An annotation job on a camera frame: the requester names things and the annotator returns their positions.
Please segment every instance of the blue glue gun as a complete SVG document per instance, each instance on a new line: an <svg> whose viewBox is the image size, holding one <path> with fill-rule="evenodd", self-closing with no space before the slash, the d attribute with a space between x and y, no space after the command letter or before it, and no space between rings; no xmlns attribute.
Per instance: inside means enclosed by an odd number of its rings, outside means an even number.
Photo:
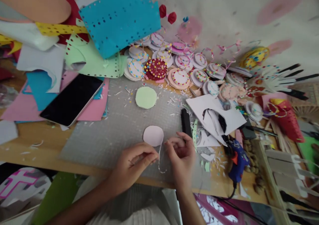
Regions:
<svg viewBox="0 0 319 225"><path fill-rule="evenodd" d="M228 145L228 147L224 146L225 153L233 161L233 166L231 171L228 173L228 176L234 183L237 184L242 181L244 168L250 164L250 161L245 150L236 139L230 135L229 138L224 136L223 139Z"/></svg>

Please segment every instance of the black phone screen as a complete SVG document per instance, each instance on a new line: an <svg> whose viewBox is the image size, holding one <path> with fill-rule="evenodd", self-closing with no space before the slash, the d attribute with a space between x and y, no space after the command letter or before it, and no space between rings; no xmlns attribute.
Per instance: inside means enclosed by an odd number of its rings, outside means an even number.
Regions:
<svg viewBox="0 0 319 225"><path fill-rule="evenodd" d="M79 74L41 112L40 117L70 126L103 83L98 78Z"/></svg>

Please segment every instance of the wooden table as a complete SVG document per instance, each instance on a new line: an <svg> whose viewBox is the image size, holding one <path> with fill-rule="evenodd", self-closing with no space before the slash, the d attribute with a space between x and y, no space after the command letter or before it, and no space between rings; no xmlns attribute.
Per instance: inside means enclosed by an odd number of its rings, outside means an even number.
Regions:
<svg viewBox="0 0 319 225"><path fill-rule="evenodd" d="M16 75L16 78L6 80L2 83L4 85L14 87L17 91L20 91L26 80L24 72L15 70L13 64L9 60L0 60L0 66L3 68L10 69ZM71 126L71 128L67 131L62 131L59 125L53 127L45 121L20 123L17 124L17 127L19 131L19 137L0 146L0 161L83 175L109 175L110 171L106 169L76 164L58 159L58 156L62 148L64 147L67 139L72 134L75 125ZM274 137L272 137L271 139L273 141L273 144L276 146L276 141ZM42 145L38 147L38 149L30 148L32 144L40 143L42 140L44 142ZM221 160L227 160L226 156L221 158ZM154 179L149 179L145 177L139 178L138 183L173 188L172 184L156 181ZM253 189L254 183L255 175L253 173L244 172L242 185L245 189L247 189L246 193L250 196L250 199L240 196L239 189L237 189L234 198L268 204L268 200L265 193L262 195L258 195L257 193L255 193ZM232 181L227 176L223 176L222 170L219 171L217 168L212 168L211 191L199 189L194 189L193 191L215 196L228 197L231 195L233 191L233 185Z"/></svg>

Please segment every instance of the cutting mat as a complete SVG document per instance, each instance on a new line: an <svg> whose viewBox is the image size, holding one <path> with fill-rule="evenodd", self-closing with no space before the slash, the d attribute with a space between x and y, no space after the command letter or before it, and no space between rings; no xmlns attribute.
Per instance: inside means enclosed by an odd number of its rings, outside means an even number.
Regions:
<svg viewBox="0 0 319 225"><path fill-rule="evenodd" d="M111 169L114 168L123 149L143 141L143 133L148 126L161 127L164 131L164 141L171 136L176 136L176 131L182 130L180 113L183 107L179 105L186 104L186 98L158 86L147 84L156 91L158 99L153 108L141 109L135 103L135 94L142 86L144 86L143 82L133 82L125 77L111 79L107 119L94 123L78 122L61 151L60 158ZM158 164L155 163L149 166L142 176L173 182L171 164L164 145L161 148L160 157L160 170L167 170L166 173L160 173ZM193 176L193 187L210 190L210 172L205 172L200 167L199 156Z"/></svg>

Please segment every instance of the hand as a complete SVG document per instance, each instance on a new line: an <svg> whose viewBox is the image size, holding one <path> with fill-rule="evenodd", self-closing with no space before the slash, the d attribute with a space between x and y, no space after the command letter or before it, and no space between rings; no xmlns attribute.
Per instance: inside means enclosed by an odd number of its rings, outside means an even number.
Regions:
<svg viewBox="0 0 319 225"><path fill-rule="evenodd" d="M182 132L177 132L177 135L180 138L171 137L165 142L166 151L172 163L176 189L188 191L192 188L196 152L191 137Z"/></svg>
<svg viewBox="0 0 319 225"><path fill-rule="evenodd" d="M145 142L123 150L115 169L104 181L104 189L113 197L123 193L136 182L147 166L155 163L158 158L156 150Z"/></svg>

